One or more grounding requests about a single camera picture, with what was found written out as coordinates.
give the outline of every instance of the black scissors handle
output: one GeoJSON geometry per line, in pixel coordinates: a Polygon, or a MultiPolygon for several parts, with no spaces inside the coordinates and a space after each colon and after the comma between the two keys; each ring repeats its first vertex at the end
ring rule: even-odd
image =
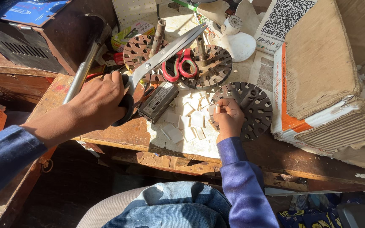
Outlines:
{"type": "MultiPolygon", "coordinates": [[[[126,74],[122,74],[122,81],[123,81],[123,87],[126,88],[128,86],[129,76],[126,74]]],[[[129,93],[125,94],[123,96],[122,100],[119,103],[119,107],[125,107],[127,109],[126,115],[122,117],[122,119],[118,120],[117,122],[114,122],[111,126],[118,127],[123,125],[124,123],[128,122],[130,118],[133,116],[133,105],[135,104],[135,101],[133,99],[133,96],[129,93]]]]}

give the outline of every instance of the label on led driver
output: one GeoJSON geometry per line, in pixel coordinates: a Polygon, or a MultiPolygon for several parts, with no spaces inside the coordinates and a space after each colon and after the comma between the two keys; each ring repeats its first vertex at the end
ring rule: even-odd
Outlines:
{"type": "Polygon", "coordinates": [[[171,91],[173,88],[173,84],[170,82],[165,83],[163,86],[159,86],[157,90],[157,94],[153,99],[149,102],[149,104],[143,109],[148,114],[152,114],[156,108],[159,106],[159,104],[163,101],[163,99],[167,96],[167,94],[171,91]]]}

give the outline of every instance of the blue shirt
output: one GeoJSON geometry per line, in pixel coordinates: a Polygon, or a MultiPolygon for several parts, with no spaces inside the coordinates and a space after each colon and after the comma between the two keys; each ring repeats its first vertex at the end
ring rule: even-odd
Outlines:
{"type": "MultiPolygon", "coordinates": [[[[263,193],[261,170],[246,158],[239,137],[217,144],[222,161],[222,188],[232,207],[230,227],[278,227],[263,193]]],[[[19,126],[0,132],[0,190],[47,148],[34,135],[19,126]]]]}

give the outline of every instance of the orange stripe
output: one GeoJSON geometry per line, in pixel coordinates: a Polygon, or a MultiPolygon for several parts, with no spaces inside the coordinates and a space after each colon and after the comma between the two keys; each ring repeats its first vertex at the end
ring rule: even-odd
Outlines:
{"type": "Polygon", "coordinates": [[[295,132],[299,133],[302,131],[306,131],[308,129],[313,128],[309,124],[305,122],[305,120],[297,120],[295,117],[290,117],[287,114],[287,66],[286,66],[286,44],[282,45],[282,55],[281,55],[281,83],[282,83],[282,103],[281,103],[281,124],[283,132],[292,129],[295,132]]]}

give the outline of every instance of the red scissors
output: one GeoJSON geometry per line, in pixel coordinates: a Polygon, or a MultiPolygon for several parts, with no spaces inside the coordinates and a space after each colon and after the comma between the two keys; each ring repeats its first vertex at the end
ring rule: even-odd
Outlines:
{"type": "Polygon", "coordinates": [[[180,78],[180,71],[178,70],[178,63],[180,62],[180,58],[181,58],[182,54],[183,54],[183,49],[181,49],[179,52],[177,52],[177,54],[175,54],[169,60],[163,62],[163,64],[161,65],[161,69],[163,70],[163,76],[166,80],[168,80],[170,82],[175,82],[180,78]]]}
{"type": "Polygon", "coordinates": [[[187,48],[184,50],[184,57],[182,61],[178,65],[178,70],[184,77],[194,77],[198,73],[198,67],[195,62],[191,59],[191,49],[187,48]],[[185,64],[188,63],[190,67],[190,71],[192,73],[184,71],[185,64]]]}

